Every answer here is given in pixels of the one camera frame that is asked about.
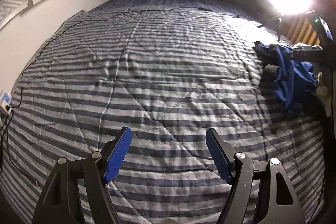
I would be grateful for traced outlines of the blue striped boxer shorts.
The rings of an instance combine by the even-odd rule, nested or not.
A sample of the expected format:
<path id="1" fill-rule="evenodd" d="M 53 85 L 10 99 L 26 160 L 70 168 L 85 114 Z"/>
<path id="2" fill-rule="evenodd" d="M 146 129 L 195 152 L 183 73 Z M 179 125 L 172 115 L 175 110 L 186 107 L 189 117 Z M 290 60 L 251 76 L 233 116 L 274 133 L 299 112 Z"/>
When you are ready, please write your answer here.
<path id="1" fill-rule="evenodd" d="M 262 62 L 262 81 L 270 87 L 282 114 L 298 117 L 305 94 L 315 93 L 317 88 L 313 65 L 291 59 L 293 49 L 281 44 L 256 41 L 254 50 Z"/>

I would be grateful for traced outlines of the wooden slatted headboard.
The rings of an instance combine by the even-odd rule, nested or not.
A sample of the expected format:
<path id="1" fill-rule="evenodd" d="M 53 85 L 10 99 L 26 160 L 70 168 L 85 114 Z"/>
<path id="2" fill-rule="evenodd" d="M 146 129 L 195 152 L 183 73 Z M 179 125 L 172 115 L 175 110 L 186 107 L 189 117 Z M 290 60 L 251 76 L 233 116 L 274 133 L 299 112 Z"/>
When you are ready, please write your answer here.
<path id="1" fill-rule="evenodd" d="M 282 20 L 281 34 L 293 44 L 320 45 L 317 32 L 310 20 L 302 15 L 288 16 Z"/>

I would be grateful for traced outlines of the striped grey blue quilt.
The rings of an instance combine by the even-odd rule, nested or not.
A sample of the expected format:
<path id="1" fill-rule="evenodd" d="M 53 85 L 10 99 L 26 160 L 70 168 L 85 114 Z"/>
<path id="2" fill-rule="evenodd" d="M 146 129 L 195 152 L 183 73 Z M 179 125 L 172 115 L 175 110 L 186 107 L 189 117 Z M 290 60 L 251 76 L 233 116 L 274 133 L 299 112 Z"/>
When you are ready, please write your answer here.
<path id="1" fill-rule="evenodd" d="M 1 190 L 30 223 L 57 159 L 77 160 L 131 128 L 108 185 L 123 223 L 215 223 L 230 187 L 208 128 L 250 158 L 281 160 L 305 219 L 323 206 L 323 133 L 284 116 L 254 43 L 278 41 L 240 7 L 216 0 L 111 0 L 80 11 L 35 54 L 15 85 Z"/>

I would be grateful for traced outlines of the white blue wall socket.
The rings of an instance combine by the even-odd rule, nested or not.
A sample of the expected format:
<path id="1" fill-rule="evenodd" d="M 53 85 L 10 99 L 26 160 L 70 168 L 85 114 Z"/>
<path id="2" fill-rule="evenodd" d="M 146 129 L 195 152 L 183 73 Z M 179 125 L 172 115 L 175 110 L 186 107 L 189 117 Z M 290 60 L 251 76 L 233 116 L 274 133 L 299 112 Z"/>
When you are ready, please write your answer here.
<path id="1" fill-rule="evenodd" d="M 0 111 L 1 114 L 8 117 L 11 113 L 11 94 L 3 90 L 0 95 Z"/>

